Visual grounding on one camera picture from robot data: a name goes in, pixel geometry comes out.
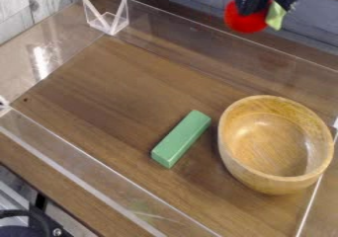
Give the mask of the red plush toy green leaf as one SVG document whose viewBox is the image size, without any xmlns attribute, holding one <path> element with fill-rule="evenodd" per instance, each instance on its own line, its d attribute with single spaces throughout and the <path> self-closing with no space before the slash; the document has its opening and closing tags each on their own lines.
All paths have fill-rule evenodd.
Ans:
<svg viewBox="0 0 338 237">
<path fill-rule="evenodd" d="M 223 22 L 233 31 L 242 34 L 261 32 L 266 27 L 279 31 L 286 14 L 286 9 L 271 0 L 263 9 L 245 16 L 239 13 L 235 1 L 231 1 L 225 7 Z"/>
</svg>

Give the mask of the wooden bowl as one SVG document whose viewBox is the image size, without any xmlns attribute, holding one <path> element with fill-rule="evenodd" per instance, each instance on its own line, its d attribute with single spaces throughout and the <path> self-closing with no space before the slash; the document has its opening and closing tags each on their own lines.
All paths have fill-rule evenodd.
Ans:
<svg viewBox="0 0 338 237">
<path fill-rule="evenodd" d="M 304 104 L 258 95 L 234 102 L 218 122 L 223 164 L 250 189 L 286 195 L 310 187 L 334 158 L 334 139 Z"/>
</svg>

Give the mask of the green rectangular block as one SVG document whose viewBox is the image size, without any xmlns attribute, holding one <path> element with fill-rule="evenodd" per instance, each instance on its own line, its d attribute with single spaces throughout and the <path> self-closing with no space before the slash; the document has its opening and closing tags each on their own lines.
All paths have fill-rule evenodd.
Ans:
<svg viewBox="0 0 338 237">
<path fill-rule="evenodd" d="M 170 169 L 210 125 L 211 117 L 193 110 L 153 149 L 153 159 Z"/>
</svg>

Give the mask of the clear acrylic corner bracket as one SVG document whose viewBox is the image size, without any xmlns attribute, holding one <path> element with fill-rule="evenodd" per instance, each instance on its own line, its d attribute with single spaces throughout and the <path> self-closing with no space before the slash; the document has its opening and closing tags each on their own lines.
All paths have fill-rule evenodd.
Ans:
<svg viewBox="0 0 338 237">
<path fill-rule="evenodd" d="M 129 4 L 122 0 L 117 13 L 99 13 L 90 0 L 82 0 L 87 24 L 110 36 L 118 33 L 130 25 Z"/>
</svg>

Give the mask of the clear acrylic enclosure wall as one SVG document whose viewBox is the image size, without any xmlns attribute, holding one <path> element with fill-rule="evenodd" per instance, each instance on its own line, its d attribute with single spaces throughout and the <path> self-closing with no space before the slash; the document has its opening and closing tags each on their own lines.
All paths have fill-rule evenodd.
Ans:
<svg viewBox="0 0 338 237">
<path fill-rule="evenodd" d="M 103 237 L 338 237 L 338 68 L 127 4 L 117 36 L 79 0 L 0 44 L 0 164 Z M 258 95 L 308 106 L 334 139 L 318 181 L 286 195 L 219 155 L 219 118 Z M 169 169 L 151 151 L 193 110 L 211 125 Z"/>
</svg>

